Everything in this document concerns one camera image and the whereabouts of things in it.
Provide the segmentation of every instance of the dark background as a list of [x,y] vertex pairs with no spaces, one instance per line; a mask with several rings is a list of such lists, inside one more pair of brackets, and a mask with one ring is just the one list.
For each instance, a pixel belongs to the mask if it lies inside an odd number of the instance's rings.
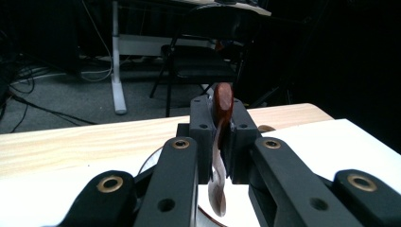
[[[84,2],[111,48],[111,1]],[[1,3],[9,14],[2,13],[0,25],[14,52],[75,76],[80,54],[105,54],[79,0]],[[283,90],[267,99],[268,105],[313,103],[334,118],[348,118],[400,152],[400,5],[396,0],[269,0],[272,17],[264,21],[236,96],[253,103],[281,85]],[[163,22],[149,30],[130,23],[121,29],[168,36],[177,18],[167,20],[165,12],[148,8],[148,25]],[[137,14],[122,10],[123,21],[137,20],[132,15]]]

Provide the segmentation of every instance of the cable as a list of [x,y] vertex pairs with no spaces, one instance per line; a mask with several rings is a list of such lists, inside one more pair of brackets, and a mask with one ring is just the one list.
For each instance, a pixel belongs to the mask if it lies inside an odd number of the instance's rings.
[[[106,43],[104,42],[103,38],[101,37],[100,32],[98,31],[97,26],[95,24],[95,21],[91,16],[91,13],[89,12],[88,8],[86,7],[85,2],[83,0],[81,2],[82,2],[83,7],[85,8],[86,13],[89,16],[89,19],[92,22],[92,25],[94,26],[94,29],[95,29],[95,31],[97,33],[97,36],[99,37],[100,41],[103,43],[104,47],[106,48],[106,51],[107,51],[107,54],[109,55],[109,58],[112,59],[112,54],[110,53],[109,48],[107,47]],[[88,79],[88,78],[85,78],[85,77],[82,77],[82,78],[86,79],[86,80],[88,80],[90,82],[97,82],[97,81],[101,81],[103,79],[106,79],[113,71],[113,61],[110,61],[110,69],[108,71],[109,71],[109,73],[105,77],[103,77],[101,79]]]
[[[56,111],[52,111],[52,110],[46,109],[46,108],[44,108],[44,107],[40,107],[40,106],[38,106],[38,105],[35,105],[35,104],[31,103],[31,102],[26,101],[26,100],[23,99],[22,97],[19,97],[19,96],[15,95],[15,94],[14,94],[13,92],[11,92],[11,91],[9,91],[9,96],[10,96],[12,99],[14,99],[15,101],[17,101],[17,102],[26,104],[26,107],[27,107],[27,106],[31,106],[31,107],[33,107],[33,108],[36,108],[36,109],[39,109],[39,110],[42,110],[42,111],[45,111],[45,112],[54,114],[55,116],[57,116],[57,117],[59,117],[59,118],[65,120],[65,121],[68,121],[68,122],[70,122],[71,124],[74,124],[74,125],[76,125],[76,126],[80,126],[80,125],[77,124],[77,123],[75,123],[74,121],[68,119],[67,117],[72,118],[72,119],[77,120],[77,121],[80,121],[80,122],[83,122],[83,123],[86,123],[86,124],[89,124],[89,125],[96,125],[96,123],[94,123],[94,122],[87,121],[87,120],[78,118],[78,117],[73,116],[73,115],[69,115],[69,114],[61,113],[61,112],[56,112]],[[18,125],[13,129],[12,132],[14,132],[14,131],[19,127],[19,125],[24,121],[25,116],[26,116],[26,111],[25,111],[25,113],[24,113],[23,118],[22,118],[21,121],[18,123]]]

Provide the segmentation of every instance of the wooden table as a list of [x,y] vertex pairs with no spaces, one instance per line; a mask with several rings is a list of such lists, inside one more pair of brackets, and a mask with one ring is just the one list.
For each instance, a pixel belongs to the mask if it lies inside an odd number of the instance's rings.
[[[249,110],[256,126],[283,129],[333,119],[311,104]],[[175,136],[188,116],[0,135],[0,179],[90,166],[102,162],[141,165]]]

